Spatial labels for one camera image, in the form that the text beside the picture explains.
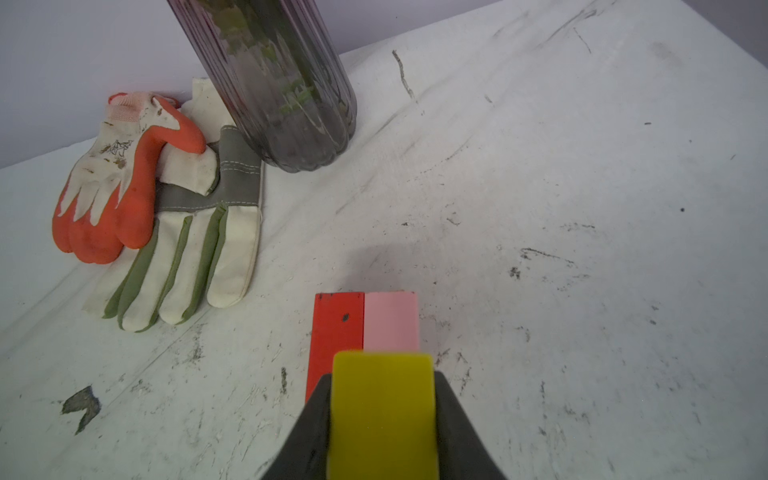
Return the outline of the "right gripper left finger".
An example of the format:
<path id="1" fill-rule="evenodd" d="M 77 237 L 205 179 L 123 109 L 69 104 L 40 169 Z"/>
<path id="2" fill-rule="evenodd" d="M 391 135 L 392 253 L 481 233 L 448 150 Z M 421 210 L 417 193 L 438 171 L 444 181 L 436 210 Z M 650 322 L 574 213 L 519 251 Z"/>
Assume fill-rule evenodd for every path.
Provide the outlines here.
<path id="1" fill-rule="evenodd" d="M 263 480 L 325 480 L 332 376 L 323 375 Z"/>

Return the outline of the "pink block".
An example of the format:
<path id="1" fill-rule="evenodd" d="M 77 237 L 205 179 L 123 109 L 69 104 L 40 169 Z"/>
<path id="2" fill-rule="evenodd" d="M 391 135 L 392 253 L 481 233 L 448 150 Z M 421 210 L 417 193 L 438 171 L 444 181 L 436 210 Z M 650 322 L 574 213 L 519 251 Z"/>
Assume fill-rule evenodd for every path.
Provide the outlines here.
<path id="1" fill-rule="evenodd" d="M 364 298 L 363 349 L 370 352 L 418 352 L 420 326 L 414 292 L 369 292 Z"/>

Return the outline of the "red block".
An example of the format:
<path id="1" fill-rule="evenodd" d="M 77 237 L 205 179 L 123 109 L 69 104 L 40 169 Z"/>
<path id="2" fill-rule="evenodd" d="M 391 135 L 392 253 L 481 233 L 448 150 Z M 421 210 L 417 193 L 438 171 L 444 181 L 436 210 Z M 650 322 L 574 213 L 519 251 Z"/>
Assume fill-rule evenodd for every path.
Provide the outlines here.
<path id="1" fill-rule="evenodd" d="M 364 305 L 362 292 L 315 295 L 305 401 L 320 378 L 332 372 L 337 353 L 363 349 Z"/>

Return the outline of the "small yellow-green cube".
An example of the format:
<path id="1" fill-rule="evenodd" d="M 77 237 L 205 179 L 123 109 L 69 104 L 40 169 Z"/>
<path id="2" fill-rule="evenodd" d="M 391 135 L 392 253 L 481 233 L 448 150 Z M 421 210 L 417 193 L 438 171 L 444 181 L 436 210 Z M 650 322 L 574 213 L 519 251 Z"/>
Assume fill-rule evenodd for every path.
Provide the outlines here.
<path id="1" fill-rule="evenodd" d="M 334 358 L 328 479 L 437 479 L 435 380 L 423 353 Z"/>

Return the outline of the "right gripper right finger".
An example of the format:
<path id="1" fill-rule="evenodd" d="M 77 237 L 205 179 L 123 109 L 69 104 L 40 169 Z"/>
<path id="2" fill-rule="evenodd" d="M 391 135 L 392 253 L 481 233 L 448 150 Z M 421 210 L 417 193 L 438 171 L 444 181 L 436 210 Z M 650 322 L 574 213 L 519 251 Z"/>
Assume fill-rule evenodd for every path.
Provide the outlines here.
<path id="1" fill-rule="evenodd" d="M 442 372 L 434 372 L 440 480 L 505 480 Z"/>

